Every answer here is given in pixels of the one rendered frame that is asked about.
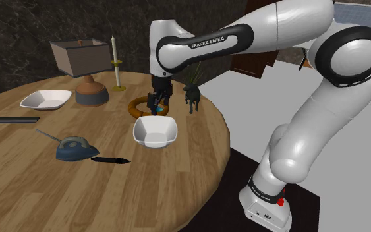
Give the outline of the black pen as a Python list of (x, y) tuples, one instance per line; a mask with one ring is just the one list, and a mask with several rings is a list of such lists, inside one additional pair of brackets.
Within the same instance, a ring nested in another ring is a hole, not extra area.
[(103, 162), (103, 163), (115, 163), (115, 164), (130, 163), (130, 161), (125, 158), (92, 157), (90, 159), (95, 162)]

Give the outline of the blue window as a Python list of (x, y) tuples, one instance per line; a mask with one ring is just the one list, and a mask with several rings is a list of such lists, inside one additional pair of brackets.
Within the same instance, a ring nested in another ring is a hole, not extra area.
[(337, 22), (371, 27), (371, 5), (336, 1), (334, 7)]

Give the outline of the shallow white bowl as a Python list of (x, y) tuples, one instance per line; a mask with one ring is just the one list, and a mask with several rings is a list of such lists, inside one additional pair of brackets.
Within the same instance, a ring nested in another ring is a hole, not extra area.
[(61, 108), (71, 97), (70, 90), (38, 90), (25, 97), (20, 106), (40, 111)]

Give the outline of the blue clothes iron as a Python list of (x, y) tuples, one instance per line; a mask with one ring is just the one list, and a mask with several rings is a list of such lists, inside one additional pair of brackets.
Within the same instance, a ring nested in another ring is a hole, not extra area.
[(89, 142), (79, 136), (69, 136), (62, 140), (51, 136), (45, 132), (36, 129), (37, 132), (58, 141), (59, 145), (56, 150), (55, 158), (60, 161), (81, 161), (92, 158), (100, 152), (97, 148), (91, 146)]

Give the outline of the black dog figure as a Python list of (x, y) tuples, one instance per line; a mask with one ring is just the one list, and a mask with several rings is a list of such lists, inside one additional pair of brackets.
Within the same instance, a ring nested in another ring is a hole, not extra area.
[(187, 84), (184, 88), (183, 91), (185, 91), (185, 102), (186, 104), (189, 104), (190, 110), (189, 113), (192, 114), (193, 112), (193, 105), (195, 105), (195, 111), (198, 111), (198, 104), (200, 101), (200, 90), (197, 87), (197, 85), (190, 83)]

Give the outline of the brown wooden cabinet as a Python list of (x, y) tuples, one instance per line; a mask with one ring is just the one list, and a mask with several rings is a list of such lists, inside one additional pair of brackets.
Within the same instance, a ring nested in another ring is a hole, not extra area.
[[(248, 0), (245, 14), (259, 9), (279, 0)], [(276, 61), (279, 51), (267, 53), (234, 55), (231, 62), (231, 71), (261, 79), (266, 66), (272, 67)]]

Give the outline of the deep white bowl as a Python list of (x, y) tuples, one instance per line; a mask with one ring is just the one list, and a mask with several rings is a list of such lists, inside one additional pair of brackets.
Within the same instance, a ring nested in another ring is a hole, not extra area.
[(132, 130), (134, 140), (147, 148), (165, 148), (177, 139), (178, 127), (172, 117), (139, 117)]

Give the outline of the brown table lamp, box shade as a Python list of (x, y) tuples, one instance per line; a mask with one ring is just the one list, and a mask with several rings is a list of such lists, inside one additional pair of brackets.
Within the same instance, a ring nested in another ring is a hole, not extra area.
[(93, 77), (94, 74), (113, 70), (108, 43), (91, 38), (51, 41), (50, 45), (58, 69), (72, 78), (84, 79), (76, 87), (76, 103), (97, 107), (109, 101), (107, 88)]

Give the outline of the green grass plant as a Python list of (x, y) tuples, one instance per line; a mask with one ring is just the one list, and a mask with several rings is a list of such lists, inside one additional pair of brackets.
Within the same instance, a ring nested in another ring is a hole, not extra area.
[(192, 86), (195, 86), (196, 83), (201, 78), (201, 76), (203, 75), (200, 65), (201, 65), (201, 62), (199, 62), (195, 70), (187, 76), (186, 88), (191, 88)]

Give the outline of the white candle on yellow holder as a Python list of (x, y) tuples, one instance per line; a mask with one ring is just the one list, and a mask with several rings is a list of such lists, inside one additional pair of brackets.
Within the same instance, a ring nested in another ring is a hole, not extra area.
[(116, 85), (112, 88), (114, 91), (124, 91), (126, 90), (126, 87), (121, 85), (120, 76), (119, 76), (119, 64), (122, 63), (122, 61), (118, 60), (117, 58), (117, 47), (116, 47), (116, 39), (114, 36), (111, 37), (111, 45), (113, 50), (113, 65), (115, 67), (115, 79), (116, 79)]

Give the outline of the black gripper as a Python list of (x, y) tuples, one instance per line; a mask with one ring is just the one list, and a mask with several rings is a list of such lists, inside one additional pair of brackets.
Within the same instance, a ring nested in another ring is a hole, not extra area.
[(171, 77), (157, 77), (152, 75), (152, 88), (154, 91), (148, 93), (147, 107), (150, 109), (152, 115), (157, 115), (156, 107), (156, 96), (158, 92), (162, 92), (160, 104), (169, 106), (170, 96), (173, 94), (173, 85), (171, 83)]

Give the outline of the round wooden table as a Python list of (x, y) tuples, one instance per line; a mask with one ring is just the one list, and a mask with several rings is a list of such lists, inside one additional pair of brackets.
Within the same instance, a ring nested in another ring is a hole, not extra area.
[[(174, 232), (188, 223), (216, 190), (230, 156), (229, 129), (215, 105), (202, 98), (189, 113), (175, 82), (169, 116), (176, 141), (149, 149), (134, 141), (129, 103), (151, 91), (150, 76), (123, 72), (122, 92), (110, 91), (99, 107), (71, 98), (56, 111), (20, 106), (44, 89), (74, 90), (79, 79), (50, 78), (0, 94), (0, 117), (39, 117), (36, 123), (0, 124), (0, 232)], [(94, 157), (125, 158), (115, 164), (60, 161), (58, 141), (85, 138)]]

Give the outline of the dark robot stand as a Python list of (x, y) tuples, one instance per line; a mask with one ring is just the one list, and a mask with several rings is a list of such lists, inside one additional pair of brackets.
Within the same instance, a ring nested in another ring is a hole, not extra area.
[[(239, 201), (240, 190), (257, 167), (258, 162), (231, 148), (217, 190), (179, 232), (271, 232), (249, 220)], [(286, 185), (285, 197), (293, 215), (289, 232), (318, 232), (320, 197), (294, 184)]]

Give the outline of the black rod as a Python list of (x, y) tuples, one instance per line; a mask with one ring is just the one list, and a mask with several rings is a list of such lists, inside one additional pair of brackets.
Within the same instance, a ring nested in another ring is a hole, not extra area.
[(0, 124), (3, 123), (36, 123), (39, 117), (0, 117)]

